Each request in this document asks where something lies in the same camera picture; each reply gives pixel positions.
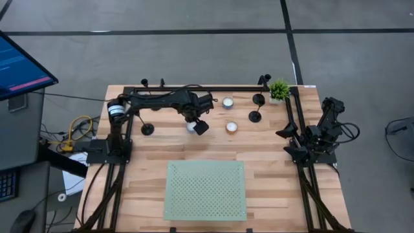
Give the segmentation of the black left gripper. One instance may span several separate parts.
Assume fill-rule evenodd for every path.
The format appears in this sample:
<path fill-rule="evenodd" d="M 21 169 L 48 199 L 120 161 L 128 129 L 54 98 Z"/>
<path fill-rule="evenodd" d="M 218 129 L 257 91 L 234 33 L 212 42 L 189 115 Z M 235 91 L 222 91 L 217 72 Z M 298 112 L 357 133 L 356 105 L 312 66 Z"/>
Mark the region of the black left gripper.
<path fill-rule="evenodd" d="M 186 122 L 195 122 L 193 130 L 196 134 L 202 135 L 209 130 L 209 125 L 205 121 L 198 120 L 201 117 L 199 96 L 183 95 L 181 96 L 180 101 L 182 105 L 180 113 Z"/>

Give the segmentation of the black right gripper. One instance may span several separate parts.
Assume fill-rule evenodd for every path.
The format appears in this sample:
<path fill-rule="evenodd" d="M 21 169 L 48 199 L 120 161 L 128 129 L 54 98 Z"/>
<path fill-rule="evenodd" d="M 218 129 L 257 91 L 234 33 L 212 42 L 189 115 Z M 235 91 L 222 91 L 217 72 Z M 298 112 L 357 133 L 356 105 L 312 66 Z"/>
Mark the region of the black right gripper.
<path fill-rule="evenodd" d="M 313 156 L 312 153 L 320 149 L 320 129 L 306 129 L 304 133 L 298 133 L 297 125 L 289 122 L 284 129 L 277 131 L 276 135 L 284 139 L 294 137 L 293 146 L 283 149 L 298 163 L 307 162 L 308 158 Z"/>

